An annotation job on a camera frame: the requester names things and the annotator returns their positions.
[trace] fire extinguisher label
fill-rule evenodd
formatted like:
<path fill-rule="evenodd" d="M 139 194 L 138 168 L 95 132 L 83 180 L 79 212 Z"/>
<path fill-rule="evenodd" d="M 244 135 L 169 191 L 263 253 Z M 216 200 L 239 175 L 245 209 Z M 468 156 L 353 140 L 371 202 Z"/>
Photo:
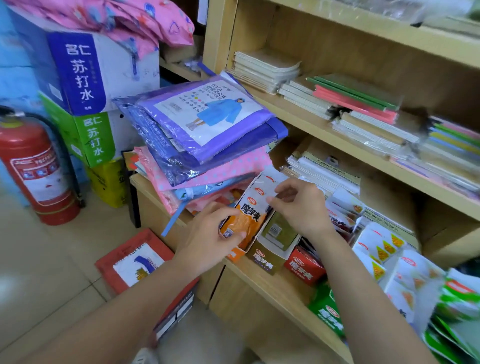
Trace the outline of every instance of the fire extinguisher label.
<path fill-rule="evenodd" d="M 10 163 L 39 205 L 54 205 L 70 195 L 57 154 L 51 146 L 36 156 L 11 159 Z"/>

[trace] red fire extinguisher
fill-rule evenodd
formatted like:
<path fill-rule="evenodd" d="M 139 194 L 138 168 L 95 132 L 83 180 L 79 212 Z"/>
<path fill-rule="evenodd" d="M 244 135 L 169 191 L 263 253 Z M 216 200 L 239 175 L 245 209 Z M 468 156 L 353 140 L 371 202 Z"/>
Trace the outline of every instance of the red fire extinguisher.
<path fill-rule="evenodd" d="M 0 117 L 0 159 L 42 222 L 61 225 L 79 214 L 79 201 L 40 123 Z"/>

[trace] tile floor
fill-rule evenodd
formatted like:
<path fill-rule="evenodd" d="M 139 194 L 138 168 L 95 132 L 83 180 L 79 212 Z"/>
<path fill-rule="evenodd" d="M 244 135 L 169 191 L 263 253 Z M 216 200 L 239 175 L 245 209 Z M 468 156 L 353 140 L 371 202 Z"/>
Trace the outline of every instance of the tile floor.
<path fill-rule="evenodd" d="M 86 195 L 88 206 L 74 221 L 49 227 L 0 191 L 0 363 L 15 363 L 111 299 L 94 262 L 137 229 L 126 207 L 113 209 Z M 161 363 L 254 361 L 201 302 L 164 337 L 158 353 Z"/>

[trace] purple raincoat package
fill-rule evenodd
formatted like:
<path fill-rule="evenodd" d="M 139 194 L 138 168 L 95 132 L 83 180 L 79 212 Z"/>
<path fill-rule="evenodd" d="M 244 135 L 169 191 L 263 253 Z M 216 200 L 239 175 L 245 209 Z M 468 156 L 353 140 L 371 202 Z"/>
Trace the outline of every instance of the purple raincoat package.
<path fill-rule="evenodd" d="M 274 117 L 241 86 L 222 76 L 140 99 L 136 105 L 146 110 L 200 164 Z"/>

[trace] person in blue raincoat picture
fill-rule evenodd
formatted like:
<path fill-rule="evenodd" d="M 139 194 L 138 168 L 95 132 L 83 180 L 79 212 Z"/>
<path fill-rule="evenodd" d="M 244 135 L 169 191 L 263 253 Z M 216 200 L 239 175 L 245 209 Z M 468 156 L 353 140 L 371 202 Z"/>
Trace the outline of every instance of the person in blue raincoat picture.
<path fill-rule="evenodd" d="M 244 102 L 245 99 L 243 98 L 238 98 L 236 100 L 228 98 L 225 100 L 209 102 L 206 104 L 208 108 L 200 111 L 197 114 L 198 118 L 194 122 L 187 124 L 187 128 L 194 131 L 201 125 L 207 124 L 208 126 L 214 126 L 222 120 L 233 124 L 237 116 L 240 114 L 241 105 Z"/>

